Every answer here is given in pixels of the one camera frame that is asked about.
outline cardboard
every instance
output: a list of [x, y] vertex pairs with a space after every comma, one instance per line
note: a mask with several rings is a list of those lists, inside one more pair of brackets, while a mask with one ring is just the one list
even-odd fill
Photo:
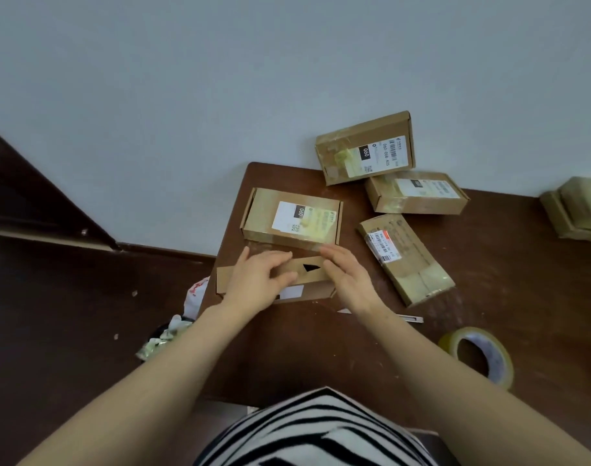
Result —
[[591, 242], [591, 230], [579, 228], [574, 225], [558, 191], [543, 193], [539, 197], [539, 200], [559, 237], [562, 239], [588, 240]]
[[591, 178], [573, 176], [559, 193], [574, 226], [591, 230]]
[[405, 305], [421, 303], [455, 286], [401, 214], [365, 220], [358, 230]]
[[240, 228], [247, 240], [316, 251], [339, 243], [342, 218], [336, 199], [253, 188]]
[[460, 214], [470, 198], [446, 173], [392, 172], [364, 181], [375, 212]]
[[[284, 289], [272, 304], [294, 303], [334, 296], [335, 284], [323, 269], [322, 264], [322, 257], [293, 258], [275, 268], [272, 277], [287, 272], [298, 272], [299, 276], [295, 284]], [[232, 266], [222, 266], [216, 270], [216, 293], [220, 296], [226, 294], [232, 273]]]
[[320, 135], [315, 150], [328, 186], [416, 166], [408, 111]]

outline tape roll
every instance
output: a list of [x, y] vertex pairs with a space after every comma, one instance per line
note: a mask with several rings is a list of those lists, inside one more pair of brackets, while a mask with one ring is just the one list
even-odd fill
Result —
[[459, 360], [457, 349], [462, 340], [472, 342], [483, 352], [487, 360], [487, 378], [503, 389], [509, 389], [514, 382], [514, 365], [502, 343], [483, 329], [464, 327], [442, 336], [438, 346]]

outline person's left hand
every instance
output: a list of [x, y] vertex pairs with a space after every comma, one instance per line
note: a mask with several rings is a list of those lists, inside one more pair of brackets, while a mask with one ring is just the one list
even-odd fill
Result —
[[235, 311], [244, 311], [250, 317], [271, 305], [278, 293], [297, 280], [297, 272], [283, 273], [270, 278], [272, 268], [291, 260], [286, 251], [264, 251], [248, 258], [250, 249], [241, 252], [226, 287], [222, 304]]

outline wooden table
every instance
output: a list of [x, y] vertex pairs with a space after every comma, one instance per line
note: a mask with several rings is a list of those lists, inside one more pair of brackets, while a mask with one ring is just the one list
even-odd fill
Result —
[[[341, 244], [367, 268], [384, 302], [424, 317], [416, 328], [433, 342], [466, 326], [490, 331], [514, 362], [511, 391], [591, 448], [591, 243], [558, 239], [539, 200], [469, 190], [460, 216], [406, 215], [457, 285], [406, 309], [356, 231], [375, 216], [362, 182], [326, 187], [315, 170], [248, 165], [216, 267], [233, 265], [245, 245], [239, 224], [255, 186], [344, 201]], [[253, 253], [313, 255], [248, 244]], [[201, 310], [220, 300], [214, 268]], [[327, 385], [398, 424], [431, 428], [388, 356], [341, 308], [335, 296], [263, 311], [222, 354], [205, 396], [265, 407]]]

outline striped shirt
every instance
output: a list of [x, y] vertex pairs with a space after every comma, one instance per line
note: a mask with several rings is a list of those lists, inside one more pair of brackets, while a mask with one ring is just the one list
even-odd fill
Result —
[[330, 388], [243, 417], [209, 444], [197, 466], [260, 464], [433, 466], [408, 431]]

